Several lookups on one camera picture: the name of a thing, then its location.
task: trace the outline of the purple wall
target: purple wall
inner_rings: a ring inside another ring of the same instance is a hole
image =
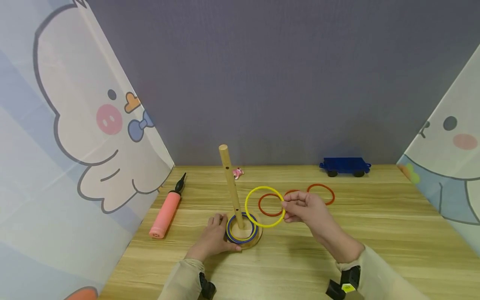
[[[476,0],[90,4],[177,165],[396,163],[480,42]]]

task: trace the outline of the cartoon backdrop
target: cartoon backdrop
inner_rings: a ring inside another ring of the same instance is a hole
[[[398,162],[480,255],[480,47]]]
[[[87,2],[0,24],[0,299],[95,299],[173,161]]]

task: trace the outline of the blue toy train car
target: blue toy train car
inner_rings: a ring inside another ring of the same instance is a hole
[[[324,157],[324,162],[320,163],[320,168],[324,169],[329,177],[335,177],[339,173],[362,177],[370,172],[371,166],[361,157]]]

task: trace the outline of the wooden peg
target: wooden peg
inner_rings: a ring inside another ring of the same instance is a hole
[[[240,210],[239,196],[237,194],[237,185],[232,173],[232,163],[230,162],[230,154],[228,153],[228,146],[223,144],[218,147],[220,158],[222,159],[223,170],[225,171],[225,178],[227,179],[228,191],[232,199],[233,210],[235,211],[235,218],[240,229],[244,228],[243,217]]]

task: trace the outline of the plastic ring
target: plastic ring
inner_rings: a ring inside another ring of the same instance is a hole
[[[285,195],[283,195],[284,197],[287,196],[288,194],[290,194],[291,192],[297,192],[297,191],[300,191],[300,190],[289,190],[285,193]]]
[[[333,192],[333,190],[330,189],[329,187],[327,187],[326,185],[321,184],[321,183],[314,183],[314,184],[312,184],[311,186],[309,186],[309,187],[307,188],[307,192],[310,192],[310,189],[311,189],[312,187],[314,187],[314,186],[323,186],[324,188],[326,188],[327,190],[329,190],[329,191],[332,193],[332,200],[330,200],[329,202],[325,203],[325,205],[330,205],[330,204],[333,203],[333,201],[335,201],[335,193]]]
[[[265,194],[263,195],[262,197],[260,197],[260,199],[258,200],[258,209],[260,209],[260,211],[262,212],[262,214],[264,214],[265,216],[279,216],[282,214],[282,211],[279,211],[278,213],[276,214],[269,214],[267,212],[265,212],[262,207],[260,206],[260,203],[262,202],[262,200],[266,197],[266,196],[275,196],[278,198],[278,195],[277,194]]]
[[[247,216],[246,213],[242,212],[241,213],[242,216]],[[255,238],[255,236],[257,235],[258,233],[258,226],[256,226],[255,224],[252,223],[252,232],[250,233],[250,236],[245,238],[245,239],[241,239],[241,238],[237,238],[235,237],[232,233],[231,233],[231,230],[230,230],[230,226],[232,224],[232,221],[235,219],[235,214],[230,217],[230,219],[228,220],[228,223],[227,223],[227,230],[226,230],[226,233],[227,233],[227,239],[229,241],[231,241],[232,243],[235,243],[235,244],[245,244],[245,243],[248,243],[249,241],[253,240]]]
[[[260,190],[260,189],[271,190],[272,192],[274,192],[275,194],[277,194],[277,196],[280,198],[280,201],[284,201],[284,200],[283,200],[283,197],[282,197],[282,194],[280,194],[276,189],[271,188],[271,187],[269,187],[269,186],[259,186],[259,187],[254,188],[253,190],[251,190],[250,193],[248,193],[247,198],[245,198],[245,212],[246,212],[246,214],[247,214],[247,218],[248,218],[252,223],[254,223],[255,225],[260,226],[260,227],[263,227],[263,228],[272,228],[272,227],[277,226],[278,224],[280,224],[280,222],[283,220],[283,217],[285,216],[285,209],[282,209],[282,215],[280,216],[280,218],[278,219],[278,221],[276,221],[276,222],[273,223],[273,224],[268,224],[268,225],[258,223],[256,220],[254,220],[254,218],[251,217],[250,213],[248,212],[248,199],[249,199],[250,196],[253,194],[253,192],[255,192],[255,191],[257,191],[257,190]]]

